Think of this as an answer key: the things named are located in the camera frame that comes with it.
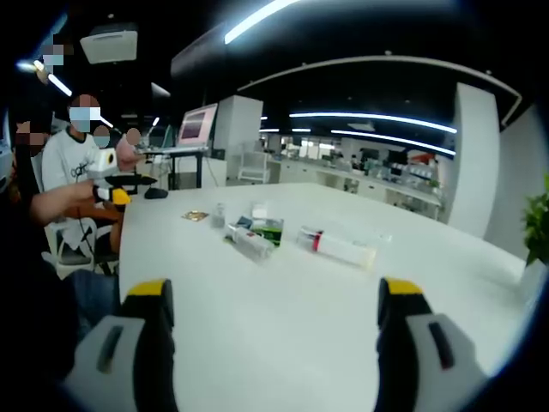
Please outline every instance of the plastic bottle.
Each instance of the plastic bottle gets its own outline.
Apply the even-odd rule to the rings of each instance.
[[[299,230],[298,243],[313,252],[322,253],[367,270],[373,270],[377,254],[391,241],[390,236],[372,237],[370,244],[342,239],[323,230],[303,226]]]
[[[243,254],[254,259],[268,258],[275,245],[245,227],[227,225],[227,235]]]
[[[212,213],[212,226],[217,228],[225,227],[225,204],[217,203]]]

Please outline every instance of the computer monitor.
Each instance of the computer monitor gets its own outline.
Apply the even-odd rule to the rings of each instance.
[[[367,159],[379,159],[379,150],[375,150],[374,148],[362,148],[360,150],[362,152],[361,161],[366,161]]]
[[[408,164],[408,154],[407,151],[396,152],[394,150],[389,151],[389,157],[387,158],[388,163],[399,163],[401,165]]]
[[[217,103],[187,112],[179,129],[178,146],[206,146],[216,112]]]

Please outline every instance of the jeans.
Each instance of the jeans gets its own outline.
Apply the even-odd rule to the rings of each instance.
[[[116,313],[120,307],[118,278],[76,270],[64,282],[69,282],[75,291],[80,342],[104,316]]]

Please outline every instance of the white wall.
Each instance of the white wall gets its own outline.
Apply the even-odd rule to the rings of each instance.
[[[443,218],[463,232],[484,238],[499,173],[498,107],[493,94],[457,84],[455,95],[455,185],[447,191]]]
[[[226,176],[238,176],[240,155],[244,146],[254,150],[259,139],[263,102],[242,96],[231,96],[220,102],[215,126],[214,147],[225,150]]]
[[[276,154],[281,152],[282,137],[281,135],[267,134],[267,148],[274,150]]]
[[[498,191],[485,240],[526,259],[523,210],[526,197],[544,190],[549,173],[549,138],[536,107],[530,107],[501,134]]]

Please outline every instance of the leaf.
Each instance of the leaf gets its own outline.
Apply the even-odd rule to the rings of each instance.
[[[536,254],[533,251],[530,251],[530,253],[528,254],[528,257],[526,258],[526,265],[529,266],[530,264],[535,262],[535,259],[537,258],[538,257],[536,256]]]

